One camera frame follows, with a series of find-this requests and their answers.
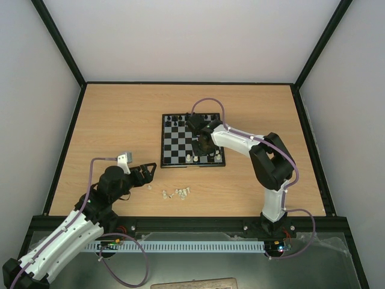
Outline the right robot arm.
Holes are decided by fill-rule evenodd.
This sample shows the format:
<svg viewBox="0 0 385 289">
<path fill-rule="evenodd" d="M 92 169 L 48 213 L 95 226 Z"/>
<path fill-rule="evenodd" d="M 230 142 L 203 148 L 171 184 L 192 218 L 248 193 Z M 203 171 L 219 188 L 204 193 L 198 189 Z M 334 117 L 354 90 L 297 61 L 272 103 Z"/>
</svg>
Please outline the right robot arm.
<svg viewBox="0 0 385 289">
<path fill-rule="evenodd" d="M 186 126 L 197 140 L 192 142 L 194 155 L 207 156 L 228 148 L 251 159 L 257 180 L 265 189 L 262 215 L 263 231 L 277 235 L 283 229 L 285 197 L 293 173 L 298 169 L 281 138 L 270 133 L 254 135 L 232 128 L 223 121 L 206 120 L 199 114 L 189 114 Z"/>
</svg>

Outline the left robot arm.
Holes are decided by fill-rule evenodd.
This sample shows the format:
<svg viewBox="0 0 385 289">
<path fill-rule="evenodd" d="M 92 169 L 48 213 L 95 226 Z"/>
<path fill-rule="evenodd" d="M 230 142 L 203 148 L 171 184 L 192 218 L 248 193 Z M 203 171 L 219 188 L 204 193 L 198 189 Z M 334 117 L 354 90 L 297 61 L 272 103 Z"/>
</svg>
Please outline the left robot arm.
<svg viewBox="0 0 385 289">
<path fill-rule="evenodd" d="M 119 244 L 133 240 L 124 229 L 117 229 L 112 205 L 130 195 L 130 190 L 152 182 L 155 163 L 123 168 L 109 166 L 95 184 L 89 183 L 64 221 L 35 249 L 19 259 L 10 258 L 2 266 L 6 288 L 49 288 L 59 273 L 100 237 L 114 237 Z"/>
</svg>

